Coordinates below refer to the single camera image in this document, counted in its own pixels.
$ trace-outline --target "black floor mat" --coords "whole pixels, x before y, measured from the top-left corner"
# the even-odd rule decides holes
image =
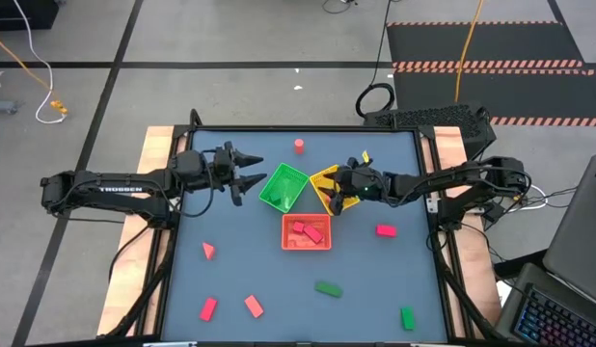
[[[505,118],[506,124],[511,118],[596,119],[593,76],[588,76],[586,71],[575,70],[578,74],[572,70],[568,70],[570,74],[564,71],[556,74],[553,70],[543,70],[544,74],[539,70],[513,70],[510,74],[481,71],[463,74],[459,101],[477,100],[499,121]],[[396,73],[397,105],[403,109],[419,109],[452,103],[455,79],[455,72]]]
[[[561,24],[531,23],[481,22],[474,28],[466,60],[582,61]],[[458,61],[470,30],[469,23],[390,24],[393,25],[389,26],[388,35],[394,62]]]

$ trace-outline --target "laptop keyboard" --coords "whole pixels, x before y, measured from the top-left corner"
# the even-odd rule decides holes
[[[527,342],[549,346],[596,347],[596,327],[529,286],[513,333]]]

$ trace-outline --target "red triangular block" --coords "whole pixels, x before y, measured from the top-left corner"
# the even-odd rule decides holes
[[[205,258],[208,260],[212,259],[212,256],[214,256],[214,246],[209,245],[207,243],[202,243],[203,245],[203,252],[205,253]]]

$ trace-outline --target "orange basket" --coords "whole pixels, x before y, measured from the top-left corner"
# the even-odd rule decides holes
[[[314,243],[305,232],[293,230],[295,222],[315,228],[322,236]],[[330,216],[326,214],[284,214],[281,231],[281,248],[286,251],[328,251],[333,248]]]
[[[317,193],[317,196],[321,200],[321,203],[324,205],[324,208],[326,208],[326,212],[328,212],[329,216],[333,215],[333,212],[330,210],[330,207],[328,207],[328,202],[330,201],[330,198],[317,188],[322,187],[333,189],[333,187],[335,187],[335,181],[333,181],[330,178],[324,177],[324,174],[335,173],[338,169],[339,165],[333,165],[330,168],[322,170],[319,173],[316,173],[309,177],[309,181],[311,182],[313,189]],[[343,211],[357,204],[358,202],[360,202],[360,199],[358,199],[357,197],[343,199]]]

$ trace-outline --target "gray floor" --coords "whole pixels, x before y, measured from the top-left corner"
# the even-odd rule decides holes
[[[393,4],[391,20],[470,20],[476,3],[403,0]],[[596,0],[558,3],[583,56],[596,62]],[[53,30],[35,33],[36,48],[50,61],[112,61],[132,4],[133,0],[70,0]],[[319,0],[145,0],[125,59],[374,60],[384,1],[362,0],[357,8],[339,15],[325,14],[320,4]],[[551,20],[553,15],[547,0],[487,0],[482,19]],[[0,38],[22,58],[32,59],[23,32],[0,33]],[[384,46],[383,59],[389,60]],[[0,61],[8,59],[0,52]],[[0,115],[0,346],[6,346],[54,226],[39,205],[39,180],[73,169],[108,71],[55,71],[57,91],[72,112],[55,126],[34,120],[43,89],[21,70],[2,71],[0,98],[23,103],[16,115]],[[122,70],[89,168],[134,171],[146,127],[185,122],[191,107],[206,123],[358,124],[355,97],[371,73],[294,68]],[[390,81],[389,73],[380,71],[378,80]],[[373,95],[366,107],[376,107],[385,97]],[[53,116],[50,109],[44,115]],[[586,161],[596,153],[596,128],[499,126],[496,132],[499,139],[490,153],[523,160],[535,184],[547,192],[575,185]],[[491,243],[506,257],[544,248],[562,213],[544,208],[505,217],[489,231]],[[29,343],[95,335],[119,231],[112,225],[68,225]]]

